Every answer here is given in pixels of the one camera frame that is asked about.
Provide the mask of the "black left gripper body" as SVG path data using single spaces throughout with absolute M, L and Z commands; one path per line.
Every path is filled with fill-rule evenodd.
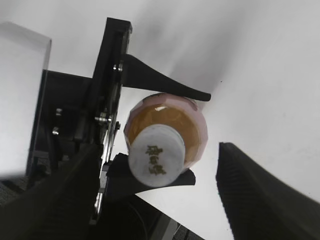
M 92 78 L 48 71 L 47 86 L 36 135 L 32 163 L 27 172 L 30 189 L 57 173 L 85 145 L 102 147 L 99 189 L 89 222 L 95 223 L 102 206 L 125 197 L 106 197 L 110 163 L 102 162 L 119 123 L 116 121 L 121 90 L 121 58 L 127 52 L 132 26 L 108 18 Z

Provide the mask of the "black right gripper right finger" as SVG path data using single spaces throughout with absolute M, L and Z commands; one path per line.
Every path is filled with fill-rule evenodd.
M 218 193 L 235 240 L 318 240 L 320 204 L 230 142 L 219 143 Z

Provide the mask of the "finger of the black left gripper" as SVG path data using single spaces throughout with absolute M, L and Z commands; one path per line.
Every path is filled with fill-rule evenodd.
M 156 91 L 208 102 L 211 94 L 179 83 L 156 71 L 130 54 L 122 56 L 122 85 L 127 88 Z
M 172 183 L 150 187 L 139 182 L 131 173 L 128 155 L 118 153 L 107 171 L 106 198 L 127 198 L 137 193 L 175 186 L 194 186 L 196 184 L 195 174 L 191 169 L 180 174 Z

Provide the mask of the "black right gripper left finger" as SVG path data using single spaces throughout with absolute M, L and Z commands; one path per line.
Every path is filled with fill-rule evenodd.
M 84 240 L 99 190 L 102 147 L 85 145 L 55 174 L 0 208 L 2 240 Z

